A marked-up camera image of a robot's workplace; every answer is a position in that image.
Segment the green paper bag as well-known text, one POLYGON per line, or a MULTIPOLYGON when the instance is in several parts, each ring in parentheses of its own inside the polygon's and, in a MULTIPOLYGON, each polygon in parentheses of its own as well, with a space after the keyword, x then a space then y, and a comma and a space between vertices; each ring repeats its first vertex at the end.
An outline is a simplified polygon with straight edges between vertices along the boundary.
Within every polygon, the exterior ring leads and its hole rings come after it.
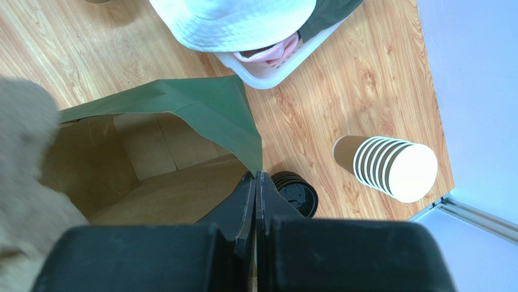
POLYGON ((239 77, 162 79, 63 110, 41 183, 91 224, 184 224, 262 168, 239 77))

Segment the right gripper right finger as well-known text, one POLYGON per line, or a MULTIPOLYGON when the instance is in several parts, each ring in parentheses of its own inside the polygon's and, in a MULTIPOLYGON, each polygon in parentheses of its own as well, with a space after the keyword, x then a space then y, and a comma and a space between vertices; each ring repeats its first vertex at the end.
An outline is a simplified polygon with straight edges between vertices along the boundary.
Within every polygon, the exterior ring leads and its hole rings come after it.
POLYGON ((302 216, 257 173, 260 291, 455 291, 439 246, 407 221, 302 216))

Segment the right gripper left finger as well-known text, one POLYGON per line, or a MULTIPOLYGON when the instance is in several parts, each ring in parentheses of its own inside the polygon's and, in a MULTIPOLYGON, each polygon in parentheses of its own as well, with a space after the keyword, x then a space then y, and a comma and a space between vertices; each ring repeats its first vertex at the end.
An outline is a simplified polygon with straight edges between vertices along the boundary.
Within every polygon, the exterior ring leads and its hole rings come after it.
POLYGON ((56 242, 33 291, 250 291, 255 178, 193 224, 82 226, 56 242))

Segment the single beige cup carrier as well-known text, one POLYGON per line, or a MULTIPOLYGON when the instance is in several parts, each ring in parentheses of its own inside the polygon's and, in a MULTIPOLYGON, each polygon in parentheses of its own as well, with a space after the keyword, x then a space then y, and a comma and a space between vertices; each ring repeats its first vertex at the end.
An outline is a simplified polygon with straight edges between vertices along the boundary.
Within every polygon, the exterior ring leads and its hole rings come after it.
POLYGON ((55 242, 88 224, 68 196, 40 183, 59 120, 43 87, 1 78, 1 291, 30 291, 55 242))

